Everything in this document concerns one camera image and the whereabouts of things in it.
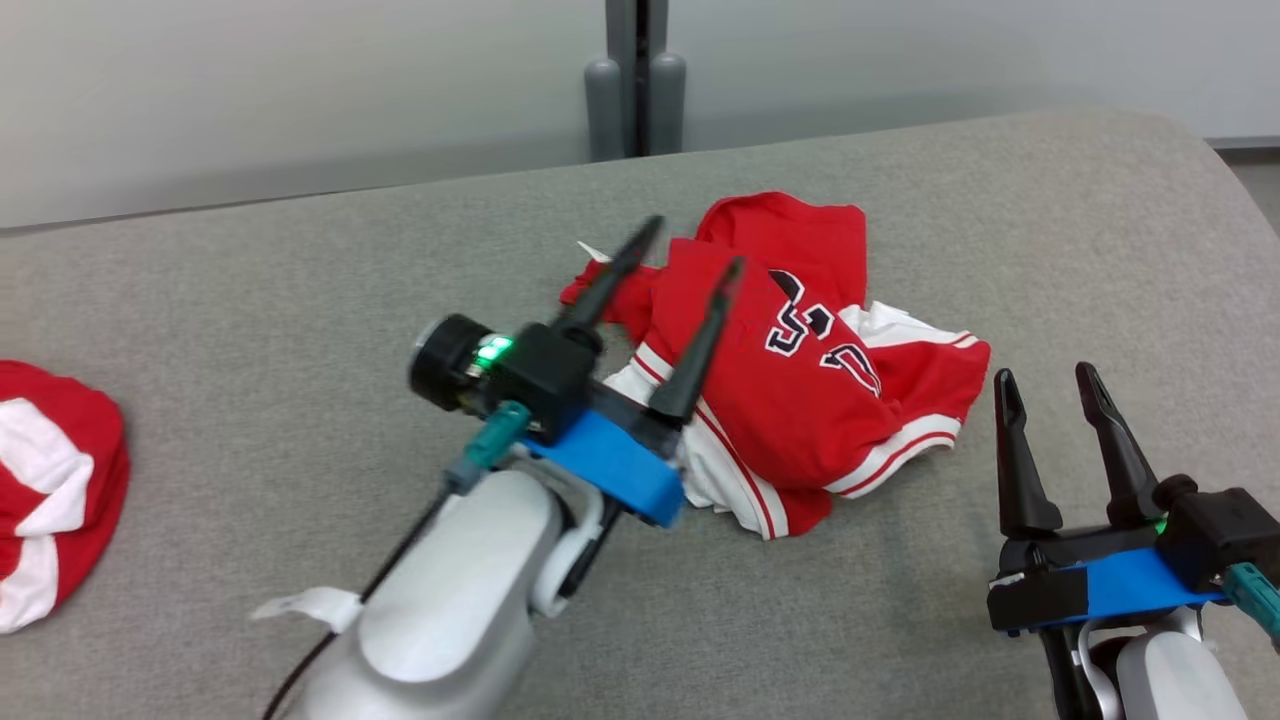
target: white tape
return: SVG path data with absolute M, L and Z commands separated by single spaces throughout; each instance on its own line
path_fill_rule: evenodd
M 588 245 L 588 243 L 585 243 L 582 241 L 579 241 L 577 246 L 581 247 L 582 250 L 586 250 L 586 254 L 590 255 L 591 260 L 595 260 L 596 263 L 608 263 L 609 261 L 609 256 L 608 255 L 605 255 L 604 252 L 600 252 L 599 250 L 591 247 L 590 245 Z
M 261 607 L 250 615 L 251 620 L 275 618 L 285 612 L 301 612 L 328 623 L 334 633 L 342 633 L 351 621 L 360 616 L 365 606 L 360 603 L 360 596 L 338 588 L 311 588 L 298 594 L 278 597 L 262 603 Z

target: gray fabric surface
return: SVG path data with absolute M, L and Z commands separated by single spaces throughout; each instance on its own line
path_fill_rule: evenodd
M 545 316 L 648 213 L 691 233 L 726 195 L 856 202 L 870 297 L 1012 366 L 1048 492 L 1103 519 L 1071 368 L 1098 365 L 1160 474 L 1280 511 L 1280 241 L 1230 170 L 1161 119 L 998 118 L 145 217 L 0 238 L 0 355 L 97 386 L 134 471 L 101 565 L 0 637 L 5 717 L 247 717 L 320 634 L 266 598 L 356 587 L 475 429 L 406 388 L 431 319 Z M 622 359 L 621 347 L 609 357 Z M 1034 639 L 987 623 L 989 391 L 951 452 L 764 543 L 689 511 L 625 521 L 538 624 L 504 717 L 1051 717 Z M 1276 657 L 1235 611 L 1210 638 L 1253 717 Z

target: floor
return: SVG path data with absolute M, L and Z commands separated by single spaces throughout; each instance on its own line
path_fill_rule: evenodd
M 1280 149 L 1222 150 L 1220 154 L 1280 234 Z

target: red stripe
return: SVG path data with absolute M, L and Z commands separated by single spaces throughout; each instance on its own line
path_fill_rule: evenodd
M 879 466 L 879 470 L 876 470 L 876 473 L 872 477 L 867 478 L 865 480 L 858 483 L 856 486 L 854 486 L 851 488 L 840 491 L 838 495 L 849 495 L 849 493 L 852 493 L 852 492 L 858 492 L 859 488 L 863 488 L 863 487 L 867 487 L 870 483 L 874 483 L 877 479 L 879 479 L 881 475 L 883 475 L 890 469 L 891 465 L 893 465 L 895 460 L 897 460 L 899 457 L 902 456 L 904 452 L 911 450 L 913 447 L 920 445 L 922 442 L 924 442 L 927 439 L 932 439 L 932 438 L 936 438 L 936 437 L 945 437 L 945 438 L 951 439 L 951 441 L 956 439 L 955 434 L 952 434 L 952 433 L 945 433 L 942 430 L 937 430 L 937 432 L 932 432 L 932 433 L 925 433 L 925 434 L 923 434 L 923 436 L 913 439 L 911 442 L 906 443 L 905 446 L 902 446 L 901 450 L 899 450 L 893 455 L 890 455 L 888 459 L 884 460 L 884 462 Z
M 649 365 L 646 365 L 645 361 L 641 360 L 639 355 L 635 355 L 631 359 L 635 360 L 636 365 L 640 365 L 640 368 L 643 368 L 646 373 L 649 373 L 650 375 L 653 375 L 653 378 L 655 380 L 662 382 L 664 379 L 653 368 L 650 368 Z M 751 479 L 751 471 L 746 469 L 746 464 L 742 462 L 742 459 L 737 456 L 737 452 L 733 452 L 733 446 L 730 445 L 728 439 L 724 438 L 723 434 L 721 434 L 721 432 L 716 427 L 716 424 L 712 423 L 710 419 L 707 418 L 707 415 L 703 414 L 703 410 L 699 407 L 699 409 L 696 409 L 694 411 L 698 413 L 698 416 L 701 418 L 703 423 L 705 423 L 707 427 L 712 430 L 712 434 L 716 436 L 716 439 L 718 439 L 719 443 L 722 446 L 724 446 L 724 451 L 728 452 L 728 456 L 733 460 L 733 464 L 737 465 L 739 471 L 742 473 L 744 478 L 746 478 L 746 484 L 751 486 L 751 492 L 755 493 L 755 502 L 760 507 L 760 512 L 764 514 L 764 523 L 769 528 L 769 536 L 765 539 L 773 539 L 773 538 L 776 538 L 777 533 L 774 533 L 774 530 L 773 530 L 773 518 L 769 515 L 769 507 L 767 505 L 764 505 L 764 496 L 760 495 L 760 488 L 756 487 L 755 480 Z

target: red and white cloth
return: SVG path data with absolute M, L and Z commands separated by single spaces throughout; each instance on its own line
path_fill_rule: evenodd
M 88 575 L 124 505 L 124 423 L 102 392 L 0 360 L 0 633 Z
M 643 268 L 605 316 L 637 343 L 607 382 L 644 402 L 671 373 L 735 256 L 748 259 L 684 446 L 685 496 L 765 539 L 808 532 L 831 496 L 859 497 L 931 447 L 951 447 L 991 348 L 865 302 L 865 218 L 768 192 L 717 202 L 666 268 Z M 561 295 L 572 302 L 593 260 Z

